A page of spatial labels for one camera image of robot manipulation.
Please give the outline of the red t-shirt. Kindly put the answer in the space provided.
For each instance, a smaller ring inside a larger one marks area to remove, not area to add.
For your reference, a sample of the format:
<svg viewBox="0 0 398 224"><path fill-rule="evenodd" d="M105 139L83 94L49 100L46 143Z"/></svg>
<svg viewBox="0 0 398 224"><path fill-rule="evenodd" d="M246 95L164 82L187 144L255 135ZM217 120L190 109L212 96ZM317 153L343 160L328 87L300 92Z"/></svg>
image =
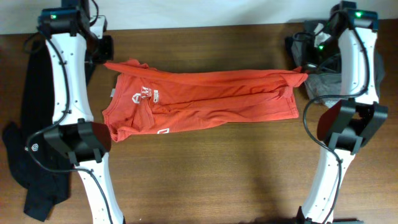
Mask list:
<svg viewBox="0 0 398 224"><path fill-rule="evenodd" d="M298 118L294 88L308 78L297 68L171 73L135 59L105 66L119 73L103 111L115 142L132 135Z"/></svg>

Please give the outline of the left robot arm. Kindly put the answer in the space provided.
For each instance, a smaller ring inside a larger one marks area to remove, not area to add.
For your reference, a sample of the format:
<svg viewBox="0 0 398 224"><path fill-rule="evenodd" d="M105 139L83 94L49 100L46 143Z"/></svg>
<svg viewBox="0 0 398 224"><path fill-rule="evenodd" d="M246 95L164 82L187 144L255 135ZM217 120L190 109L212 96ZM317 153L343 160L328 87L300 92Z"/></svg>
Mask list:
<svg viewBox="0 0 398 224"><path fill-rule="evenodd" d="M43 9L38 23L50 56L55 99L52 124L30 135L26 146L43 135L69 160L71 168L51 172L79 173L93 223L125 223L109 172L110 132L94 121L86 89L85 67L113 59L106 17L91 16L88 0L63 0L60 7Z"/></svg>

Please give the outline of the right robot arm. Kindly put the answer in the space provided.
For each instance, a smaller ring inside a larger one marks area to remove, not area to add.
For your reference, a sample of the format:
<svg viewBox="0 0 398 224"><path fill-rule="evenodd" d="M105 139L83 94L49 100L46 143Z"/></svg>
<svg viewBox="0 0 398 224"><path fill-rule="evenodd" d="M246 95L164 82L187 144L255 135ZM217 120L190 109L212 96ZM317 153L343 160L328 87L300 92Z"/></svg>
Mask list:
<svg viewBox="0 0 398 224"><path fill-rule="evenodd" d="M326 27L337 38L341 90L335 95L338 102L320 116L316 135L309 135L320 146L320 159L294 223L335 222L333 212L346 171L388 114L388 108L379 104L374 75L378 14L341 1L332 7Z"/></svg>

